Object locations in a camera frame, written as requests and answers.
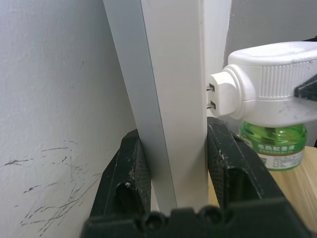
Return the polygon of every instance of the wooden table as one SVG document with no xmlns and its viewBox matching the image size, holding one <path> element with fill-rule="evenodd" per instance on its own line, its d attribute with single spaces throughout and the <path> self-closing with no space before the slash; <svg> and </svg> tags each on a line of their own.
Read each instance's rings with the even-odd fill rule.
<svg viewBox="0 0 317 238">
<path fill-rule="evenodd" d="M 306 147 L 301 165 L 271 174 L 306 226 L 317 232 L 317 149 Z M 209 203 L 219 206 L 210 178 Z"/>
</svg>

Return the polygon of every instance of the green liquid bottle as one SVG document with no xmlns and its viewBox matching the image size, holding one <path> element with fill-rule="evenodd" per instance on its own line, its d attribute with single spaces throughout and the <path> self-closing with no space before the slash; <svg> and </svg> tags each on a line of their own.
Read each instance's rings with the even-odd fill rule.
<svg viewBox="0 0 317 238">
<path fill-rule="evenodd" d="M 298 166 L 304 157 L 307 130 L 303 124 L 286 127 L 261 127 L 243 121 L 240 137 L 272 171 Z"/>
</svg>

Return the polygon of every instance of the white plug-in device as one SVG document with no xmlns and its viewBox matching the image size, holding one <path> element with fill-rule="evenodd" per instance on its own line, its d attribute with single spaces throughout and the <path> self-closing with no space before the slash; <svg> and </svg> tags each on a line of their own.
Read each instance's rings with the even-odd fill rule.
<svg viewBox="0 0 317 238">
<path fill-rule="evenodd" d="M 317 42 L 283 42 L 235 51 L 228 66 L 210 75 L 209 108 L 265 127 L 317 119 L 317 102 L 294 89 L 317 75 Z"/>
</svg>

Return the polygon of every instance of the green liquid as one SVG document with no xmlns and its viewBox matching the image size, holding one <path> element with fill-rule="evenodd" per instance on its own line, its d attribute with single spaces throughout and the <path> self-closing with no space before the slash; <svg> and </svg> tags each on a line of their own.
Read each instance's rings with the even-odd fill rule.
<svg viewBox="0 0 317 238">
<path fill-rule="evenodd" d="M 270 128 L 243 121 L 240 136 L 259 154 L 269 170 L 282 171 L 300 164 L 307 130 L 303 124 Z"/>
</svg>

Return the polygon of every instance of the bottle label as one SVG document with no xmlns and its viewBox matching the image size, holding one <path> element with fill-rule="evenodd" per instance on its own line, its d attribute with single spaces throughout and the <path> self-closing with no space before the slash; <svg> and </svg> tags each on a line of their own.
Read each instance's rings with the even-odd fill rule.
<svg viewBox="0 0 317 238">
<path fill-rule="evenodd" d="M 289 169 L 299 165 L 304 157 L 304 143 L 292 145 L 268 145 L 257 141 L 248 141 L 259 155 L 264 165 L 271 170 Z"/>
</svg>

